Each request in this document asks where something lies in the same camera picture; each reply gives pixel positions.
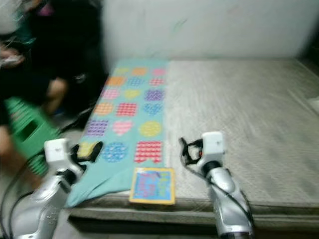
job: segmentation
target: yellow heart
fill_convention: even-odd
[[[115,73],[116,74],[125,74],[129,71],[129,68],[128,67],[118,67],[115,69]]]
[[[141,94],[140,90],[126,90],[124,96],[128,99],[133,99]]]

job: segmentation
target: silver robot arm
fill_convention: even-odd
[[[202,139],[184,146],[185,164],[196,164],[196,174],[208,184],[208,195],[213,202],[216,227],[221,239],[253,239],[253,219],[238,182],[223,167],[224,138],[220,132],[207,132]],[[188,148],[199,149],[198,159],[192,159]]]
[[[45,143],[45,156],[56,174],[48,178],[29,198],[27,207],[13,219],[14,239],[51,239],[60,211],[65,206],[72,184],[83,175],[86,166],[81,161],[95,161],[103,144],[95,145],[86,159],[77,158],[78,147],[69,151],[68,140],[57,139]]]

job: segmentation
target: heart shape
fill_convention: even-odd
[[[164,75],[165,69],[164,68],[156,68],[153,70],[153,74],[156,76]]]
[[[150,116],[156,115],[162,109],[161,104],[145,104],[143,110],[148,113]]]
[[[117,89],[107,89],[104,93],[103,93],[103,98],[105,98],[106,100],[113,100],[115,99],[117,96],[119,96],[120,92]]]
[[[127,133],[133,126],[132,121],[126,120],[126,121],[115,121],[112,130],[114,133],[116,133],[118,136],[122,136],[123,134]]]
[[[124,91],[124,96],[127,99],[133,99],[141,94],[140,90],[126,90]]]

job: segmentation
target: book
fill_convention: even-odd
[[[135,168],[129,201],[174,205],[174,170],[172,168]]]

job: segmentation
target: bed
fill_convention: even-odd
[[[225,166],[247,194],[256,227],[318,232],[319,117],[306,101],[318,93],[318,77],[293,59],[170,61],[164,148],[176,205],[132,205],[121,192],[71,209],[71,221],[82,230],[105,221],[213,225],[206,185],[182,167],[178,138],[220,130]]]

